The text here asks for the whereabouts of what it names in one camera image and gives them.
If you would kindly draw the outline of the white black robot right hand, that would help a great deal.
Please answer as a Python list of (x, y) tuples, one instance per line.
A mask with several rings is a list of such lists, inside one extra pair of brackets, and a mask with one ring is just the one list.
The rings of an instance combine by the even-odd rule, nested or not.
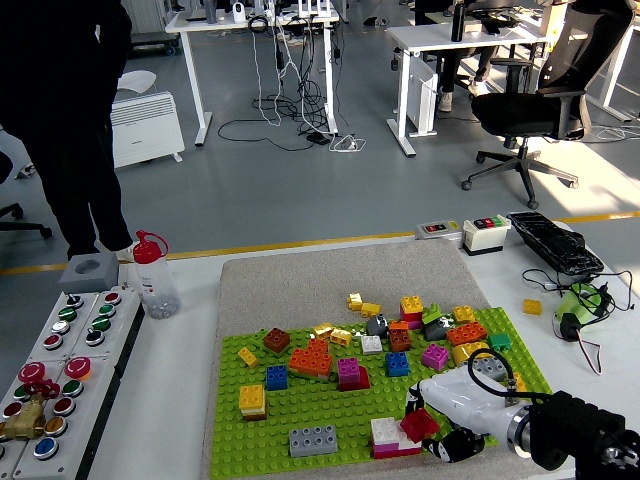
[(407, 392), (405, 412), (425, 405), (445, 415), (454, 427), (438, 441), (422, 442), (425, 449), (446, 462), (480, 453), (487, 435), (522, 458), (531, 456), (530, 403), (482, 373), (463, 366), (419, 381)]

